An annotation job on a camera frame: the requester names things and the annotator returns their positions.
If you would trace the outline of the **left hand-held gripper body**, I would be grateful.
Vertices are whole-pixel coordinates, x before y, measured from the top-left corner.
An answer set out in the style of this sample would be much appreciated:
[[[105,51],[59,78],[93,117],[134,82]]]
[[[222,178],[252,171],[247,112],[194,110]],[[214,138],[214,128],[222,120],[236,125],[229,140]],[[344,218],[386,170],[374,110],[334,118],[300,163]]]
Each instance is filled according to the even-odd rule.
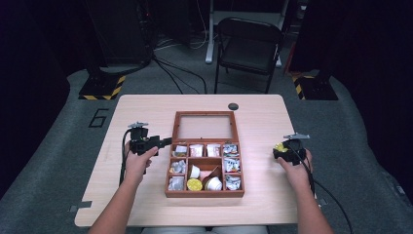
[[[131,133],[130,150],[133,154],[142,155],[154,146],[159,146],[159,136],[147,136],[148,124],[136,122],[128,125]]]

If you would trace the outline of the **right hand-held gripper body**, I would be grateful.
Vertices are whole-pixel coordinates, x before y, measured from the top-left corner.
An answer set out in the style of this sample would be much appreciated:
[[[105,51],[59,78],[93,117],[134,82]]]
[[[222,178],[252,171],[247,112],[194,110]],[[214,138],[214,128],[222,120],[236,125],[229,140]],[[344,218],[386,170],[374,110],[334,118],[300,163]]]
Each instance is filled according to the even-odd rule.
[[[286,153],[288,154],[288,160],[284,160],[286,162],[291,163],[293,166],[300,164],[304,161],[306,157],[306,149],[303,146],[302,140],[309,139],[309,135],[302,135],[302,134],[292,134],[283,137],[284,140],[291,140],[289,144],[284,144],[285,147],[288,148]]]

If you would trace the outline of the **brown wooden box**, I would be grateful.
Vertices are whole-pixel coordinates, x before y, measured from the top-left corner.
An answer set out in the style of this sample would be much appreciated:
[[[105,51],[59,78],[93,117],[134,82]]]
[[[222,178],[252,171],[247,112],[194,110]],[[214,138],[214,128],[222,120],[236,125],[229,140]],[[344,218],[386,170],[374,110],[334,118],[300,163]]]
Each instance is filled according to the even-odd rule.
[[[240,155],[238,157],[224,157],[223,145],[236,144]],[[191,157],[190,146],[192,144],[202,144],[204,146],[204,155],[202,157]],[[220,156],[208,157],[207,145],[219,144]],[[185,157],[174,157],[172,152],[177,145],[187,147]],[[235,158],[241,161],[241,171],[239,173],[226,173],[224,167],[225,158]],[[186,162],[185,174],[171,174],[169,172],[170,163],[173,161],[184,160]],[[203,170],[213,170],[220,166],[222,175],[219,178],[222,181],[222,189],[219,191],[205,190],[207,180],[202,181],[203,189],[201,191],[190,191],[187,188],[187,181],[191,178],[191,167],[195,165]],[[169,152],[169,167],[167,169],[167,178],[165,193],[169,198],[241,198],[244,196],[244,175],[242,151],[238,136],[237,122],[235,114],[232,111],[178,111],[175,113],[172,142]],[[239,176],[242,179],[240,190],[228,190],[226,188],[225,176]],[[169,191],[169,179],[172,176],[184,177],[184,189],[182,191]]]

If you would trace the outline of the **person's right hand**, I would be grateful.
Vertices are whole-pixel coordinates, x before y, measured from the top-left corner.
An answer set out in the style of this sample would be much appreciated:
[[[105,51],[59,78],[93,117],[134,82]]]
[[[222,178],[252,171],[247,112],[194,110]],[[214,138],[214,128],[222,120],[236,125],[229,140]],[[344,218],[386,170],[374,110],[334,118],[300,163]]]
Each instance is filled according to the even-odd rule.
[[[278,163],[286,172],[287,179],[296,193],[302,194],[305,191],[312,191],[307,170],[312,171],[312,154],[306,150],[307,160],[304,163],[293,166],[278,158]]]

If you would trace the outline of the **person's left hand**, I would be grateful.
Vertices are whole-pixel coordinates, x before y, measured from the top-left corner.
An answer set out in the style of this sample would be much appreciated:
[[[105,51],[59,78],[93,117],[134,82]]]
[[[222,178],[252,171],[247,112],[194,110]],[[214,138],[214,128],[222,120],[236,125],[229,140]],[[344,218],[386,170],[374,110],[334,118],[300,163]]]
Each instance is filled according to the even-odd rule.
[[[159,148],[154,146],[144,153],[138,155],[130,150],[130,145],[127,144],[127,160],[126,160],[126,175],[127,179],[142,178],[145,174],[145,170],[151,164],[151,158],[158,153]]]

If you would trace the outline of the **blue white printed packet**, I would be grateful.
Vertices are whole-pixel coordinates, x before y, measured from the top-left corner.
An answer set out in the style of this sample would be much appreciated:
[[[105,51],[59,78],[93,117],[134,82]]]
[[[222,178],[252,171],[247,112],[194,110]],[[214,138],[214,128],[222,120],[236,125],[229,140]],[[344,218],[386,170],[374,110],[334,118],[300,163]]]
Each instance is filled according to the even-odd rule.
[[[240,152],[236,144],[228,143],[223,145],[224,157],[238,157],[239,155]]]
[[[239,176],[226,175],[225,183],[226,183],[226,188],[228,190],[231,190],[231,191],[240,190],[242,186],[242,179]]]
[[[235,158],[225,158],[224,167],[226,173],[239,173],[241,171],[241,161]]]

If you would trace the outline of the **brown pink packet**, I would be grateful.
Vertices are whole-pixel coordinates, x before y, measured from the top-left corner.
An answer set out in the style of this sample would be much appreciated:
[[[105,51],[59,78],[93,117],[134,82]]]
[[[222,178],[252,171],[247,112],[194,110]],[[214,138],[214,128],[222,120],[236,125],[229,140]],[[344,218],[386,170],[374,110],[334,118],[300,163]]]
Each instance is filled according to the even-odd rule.
[[[209,180],[211,177],[221,177],[222,170],[220,166],[216,166],[213,170],[203,170],[200,172],[200,181]]]

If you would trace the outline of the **hazard striped stand base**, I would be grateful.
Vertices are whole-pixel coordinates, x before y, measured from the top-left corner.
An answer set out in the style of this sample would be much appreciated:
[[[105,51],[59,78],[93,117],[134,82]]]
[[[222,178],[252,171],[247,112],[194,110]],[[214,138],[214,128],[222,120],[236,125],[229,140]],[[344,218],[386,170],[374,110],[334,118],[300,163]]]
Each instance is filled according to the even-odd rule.
[[[125,76],[114,76],[104,81],[88,79],[79,92],[78,99],[110,100],[117,97],[126,80]]]
[[[321,81],[317,76],[292,77],[296,93],[303,100],[337,100],[331,84]]]

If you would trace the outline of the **grey tape piece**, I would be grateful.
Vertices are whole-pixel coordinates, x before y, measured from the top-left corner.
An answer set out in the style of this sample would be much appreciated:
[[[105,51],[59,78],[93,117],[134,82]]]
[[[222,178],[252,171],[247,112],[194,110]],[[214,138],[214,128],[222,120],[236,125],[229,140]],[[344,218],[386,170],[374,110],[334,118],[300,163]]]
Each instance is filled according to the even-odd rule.
[[[90,208],[93,201],[81,201],[76,205],[71,205],[68,209],[70,213],[76,213],[79,209]]]

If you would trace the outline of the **person's light pants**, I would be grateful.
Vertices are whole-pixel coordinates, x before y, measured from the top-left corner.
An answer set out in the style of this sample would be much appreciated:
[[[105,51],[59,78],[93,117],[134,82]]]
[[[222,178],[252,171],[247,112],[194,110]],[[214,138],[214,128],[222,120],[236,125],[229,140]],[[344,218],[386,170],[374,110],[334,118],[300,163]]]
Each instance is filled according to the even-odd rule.
[[[141,234],[269,234],[269,230],[264,225],[215,226],[211,228],[199,226],[145,227]]]

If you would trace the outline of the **black folding chair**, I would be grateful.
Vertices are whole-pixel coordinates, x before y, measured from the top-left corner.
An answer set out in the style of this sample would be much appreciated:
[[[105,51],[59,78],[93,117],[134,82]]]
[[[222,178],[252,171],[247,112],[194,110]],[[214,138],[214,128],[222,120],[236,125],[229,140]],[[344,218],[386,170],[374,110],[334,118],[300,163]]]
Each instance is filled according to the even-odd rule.
[[[267,94],[282,48],[283,34],[273,24],[251,19],[225,18],[217,25],[218,54],[214,78],[217,93],[220,68],[267,77]]]

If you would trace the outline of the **black equipment cabinet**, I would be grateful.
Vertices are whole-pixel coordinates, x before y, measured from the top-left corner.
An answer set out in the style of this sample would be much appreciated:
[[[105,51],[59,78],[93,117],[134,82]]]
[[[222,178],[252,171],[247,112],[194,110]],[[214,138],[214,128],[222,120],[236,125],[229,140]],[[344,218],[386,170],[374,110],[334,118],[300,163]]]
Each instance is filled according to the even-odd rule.
[[[151,59],[138,0],[86,0],[107,65],[143,65]]]

